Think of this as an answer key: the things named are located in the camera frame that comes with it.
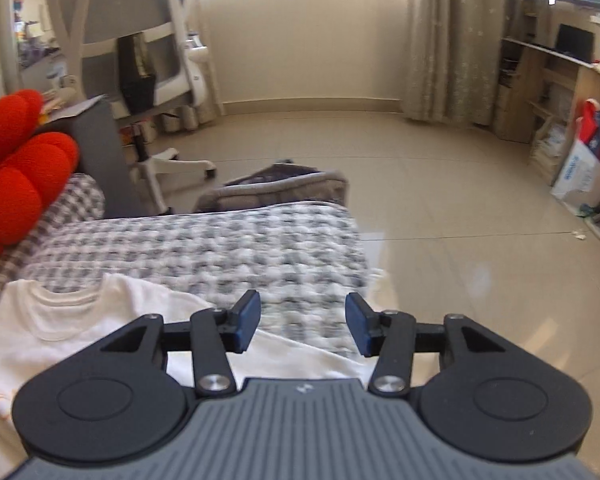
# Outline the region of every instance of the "chair backrest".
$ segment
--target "chair backrest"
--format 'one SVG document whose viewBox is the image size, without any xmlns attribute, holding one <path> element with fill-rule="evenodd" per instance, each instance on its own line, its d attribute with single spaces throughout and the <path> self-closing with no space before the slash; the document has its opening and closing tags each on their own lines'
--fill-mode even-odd
<svg viewBox="0 0 600 480">
<path fill-rule="evenodd" d="M 118 88 L 116 40 L 138 32 L 144 34 L 157 72 L 154 105 L 191 92 L 191 63 L 183 54 L 187 40 L 184 1 L 47 0 L 78 96 L 108 94 L 114 116 L 129 115 Z"/>
</svg>

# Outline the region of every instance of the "red flower-shaped cushion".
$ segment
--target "red flower-shaped cushion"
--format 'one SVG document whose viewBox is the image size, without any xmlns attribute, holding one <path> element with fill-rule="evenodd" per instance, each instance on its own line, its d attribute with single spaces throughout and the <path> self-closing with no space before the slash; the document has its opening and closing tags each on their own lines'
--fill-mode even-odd
<svg viewBox="0 0 600 480">
<path fill-rule="evenodd" d="M 27 140 L 41 109 L 33 90 L 0 99 L 0 254 L 29 233 L 78 163 L 78 146 L 65 134 Z"/>
</svg>

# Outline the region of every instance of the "office chair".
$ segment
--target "office chair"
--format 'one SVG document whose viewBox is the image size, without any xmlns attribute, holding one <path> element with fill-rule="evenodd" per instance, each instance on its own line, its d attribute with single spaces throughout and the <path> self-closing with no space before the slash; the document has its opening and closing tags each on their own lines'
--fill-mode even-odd
<svg viewBox="0 0 600 480">
<path fill-rule="evenodd" d="M 65 81 L 79 100 L 106 94 L 118 126 L 131 125 L 138 168 L 158 214 L 171 213 L 158 174 L 216 174 L 208 160 L 177 160 L 174 148 L 149 156 L 140 127 L 141 121 L 174 108 L 197 107 L 208 96 L 198 65 L 207 61 L 208 50 L 196 35 L 188 35 L 184 1 L 47 0 L 66 56 Z"/>
</svg>

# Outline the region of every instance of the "checkered blanket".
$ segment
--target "checkered blanket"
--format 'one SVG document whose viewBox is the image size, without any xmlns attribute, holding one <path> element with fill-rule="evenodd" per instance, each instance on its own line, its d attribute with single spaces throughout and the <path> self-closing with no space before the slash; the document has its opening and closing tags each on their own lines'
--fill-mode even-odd
<svg viewBox="0 0 600 480">
<path fill-rule="evenodd" d="M 18 273 L 43 241 L 58 227 L 69 222 L 96 220 L 104 215 L 104 195 L 90 176 L 74 173 L 64 191 L 27 237 L 7 248 L 0 256 L 0 294 L 4 286 L 16 280 Z"/>
<path fill-rule="evenodd" d="M 260 328 L 358 356 L 344 298 L 364 292 L 366 259 L 346 208 L 298 202 L 259 209 L 68 224 L 29 259 L 21 278 L 71 292 L 119 272 L 230 307 L 262 297 Z"/>
</svg>

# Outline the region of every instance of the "beige curtain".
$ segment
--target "beige curtain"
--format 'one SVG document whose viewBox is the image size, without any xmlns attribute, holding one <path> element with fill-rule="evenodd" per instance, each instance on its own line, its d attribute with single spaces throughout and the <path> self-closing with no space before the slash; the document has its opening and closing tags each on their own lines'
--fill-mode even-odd
<svg viewBox="0 0 600 480">
<path fill-rule="evenodd" d="M 521 0 L 408 0 L 406 117 L 490 124 L 500 41 L 518 36 Z"/>
</svg>

